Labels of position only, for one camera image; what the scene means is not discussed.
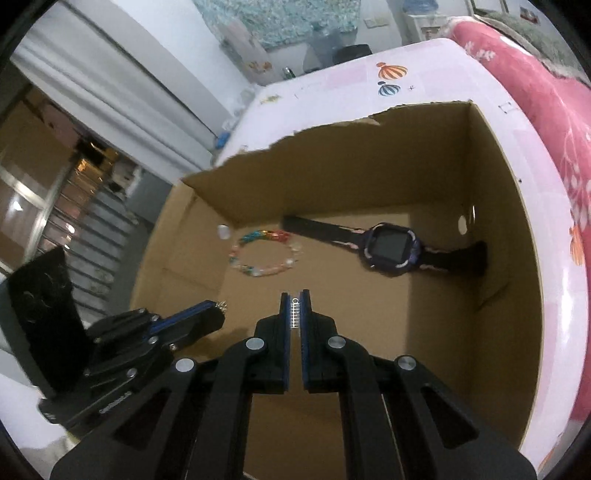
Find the silver rhinestone hair clip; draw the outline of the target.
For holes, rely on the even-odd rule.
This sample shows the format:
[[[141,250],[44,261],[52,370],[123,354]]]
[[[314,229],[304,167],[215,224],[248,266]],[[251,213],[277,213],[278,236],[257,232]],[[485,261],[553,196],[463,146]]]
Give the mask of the silver rhinestone hair clip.
[[[290,300],[290,328],[297,330],[301,323],[300,299],[294,297]]]

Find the dark blue smart watch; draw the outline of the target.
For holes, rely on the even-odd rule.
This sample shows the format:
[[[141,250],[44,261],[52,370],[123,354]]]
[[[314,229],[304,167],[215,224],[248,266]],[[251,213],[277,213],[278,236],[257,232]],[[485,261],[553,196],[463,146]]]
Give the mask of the dark blue smart watch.
[[[481,278],[489,265],[488,245],[484,241],[456,250],[437,250],[422,242],[414,230],[387,222],[363,230],[286,216],[281,226],[288,233],[352,251],[366,267],[394,277],[416,270],[434,270]]]

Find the brown cardboard box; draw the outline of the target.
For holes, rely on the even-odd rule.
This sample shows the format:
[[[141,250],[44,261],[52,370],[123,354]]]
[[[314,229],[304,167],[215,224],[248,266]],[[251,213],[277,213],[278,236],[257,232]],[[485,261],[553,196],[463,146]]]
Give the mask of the brown cardboard box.
[[[219,225],[240,235],[286,214],[351,227],[397,223],[438,249],[483,240],[489,267],[479,280],[434,271],[394,278],[307,238],[287,272],[250,279],[229,266]],[[538,379],[540,280],[516,180],[479,107],[399,106],[301,131],[185,178],[156,221],[131,303],[168,315],[203,299],[228,302],[222,330],[195,346],[209,357],[252,332],[280,294],[302,289],[339,333],[384,359],[415,356],[520,445]]]

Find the black waste bin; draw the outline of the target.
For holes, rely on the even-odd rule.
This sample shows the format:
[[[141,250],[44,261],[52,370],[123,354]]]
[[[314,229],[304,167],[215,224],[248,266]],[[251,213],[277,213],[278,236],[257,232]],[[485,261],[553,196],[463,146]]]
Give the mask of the black waste bin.
[[[373,54],[368,44],[353,44],[344,46],[332,54],[332,63],[335,65],[344,64],[359,58],[367,57]]]

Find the white curtain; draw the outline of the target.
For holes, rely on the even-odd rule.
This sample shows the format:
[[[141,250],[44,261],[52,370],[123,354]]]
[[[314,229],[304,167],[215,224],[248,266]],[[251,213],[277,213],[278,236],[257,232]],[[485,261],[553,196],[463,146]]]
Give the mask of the white curtain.
[[[249,81],[191,1],[57,1],[12,63],[69,115],[174,184],[211,166]]]

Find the white water dispenser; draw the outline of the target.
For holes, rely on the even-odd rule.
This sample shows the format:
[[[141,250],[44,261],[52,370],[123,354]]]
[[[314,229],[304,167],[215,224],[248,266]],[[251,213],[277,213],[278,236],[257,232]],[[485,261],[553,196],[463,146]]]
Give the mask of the white water dispenser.
[[[448,17],[437,12],[428,14],[404,13],[405,23],[409,31],[411,43],[428,41],[439,35],[441,28],[447,23]]]

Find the pink floral blanket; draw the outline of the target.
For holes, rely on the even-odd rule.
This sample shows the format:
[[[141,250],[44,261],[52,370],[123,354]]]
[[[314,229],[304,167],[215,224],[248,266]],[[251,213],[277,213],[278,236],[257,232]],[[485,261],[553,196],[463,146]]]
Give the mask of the pink floral blanket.
[[[461,16],[443,35],[480,62],[507,90],[544,143],[570,202],[570,257],[590,269],[590,87],[550,70],[507,27]]]

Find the grey patterned blanket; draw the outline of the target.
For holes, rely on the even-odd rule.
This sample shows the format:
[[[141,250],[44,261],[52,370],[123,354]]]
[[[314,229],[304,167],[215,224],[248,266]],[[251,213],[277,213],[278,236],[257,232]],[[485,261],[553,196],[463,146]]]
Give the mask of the grey patterned blanket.
[[[561,78],[575,78],[590,86],[590,78],[565,41],[543,33],[530,22],[506,13],[488,11],[477,18],[503,33]]]

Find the teal floral wall cloth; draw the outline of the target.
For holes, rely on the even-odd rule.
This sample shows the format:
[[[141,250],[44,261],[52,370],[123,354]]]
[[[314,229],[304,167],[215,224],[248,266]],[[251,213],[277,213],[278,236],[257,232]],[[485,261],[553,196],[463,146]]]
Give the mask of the teal floral wall cloth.
[[[193,4],[217,38],[222,37],[222,25],[239,21],[266,49],[301,43],[315,27],[356,31],[361,12],[361,2],[353,0],[202,0]]]

